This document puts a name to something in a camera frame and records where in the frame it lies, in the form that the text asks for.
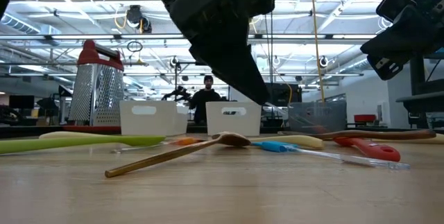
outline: red spatula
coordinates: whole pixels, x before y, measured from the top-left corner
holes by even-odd
[[[334,138],[337,144],[341,146],[356,146],[364,155],[369,158],[375,158],[386,161],[399,162],[401,154],[394,148],[377,144],[362,138]]]

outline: black shirt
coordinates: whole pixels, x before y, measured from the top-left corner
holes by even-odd
[[[192,110],[196,108],[196,112],[194,113],[194,122],[200,123],[201,121],[207,121],[207,102],[220,101],[221,96],[213,89],[204,90],[196,92],[191,99],[189,104],[189,108]]]

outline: desk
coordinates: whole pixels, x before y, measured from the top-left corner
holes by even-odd
[[[1,223],[442,223],[444,146],[393,144],[410,171],[213,146],[116,178],[103,172],[171,147],[118,144],[0,157]],[[328,142],[326,151],[358,154]]]

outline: white storage bin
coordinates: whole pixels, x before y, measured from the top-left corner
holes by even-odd
[[[246,137],[259,136],[260,105],[247,102],[208,102],[206,105],[208,135],[228,131]]]
[[[187,133],[188,107],[171,101],[120,101],[122,135]]]

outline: man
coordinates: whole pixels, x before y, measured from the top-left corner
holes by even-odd
[[[221,100],[221,96],[212,89],[213,77],[205,76],[203,82],[205,83],[205,89],[196,92],[189,104],[190,110],[196,108],[196,112],[194,113],[194,122],[196,124],[207,122],[207,102]]]

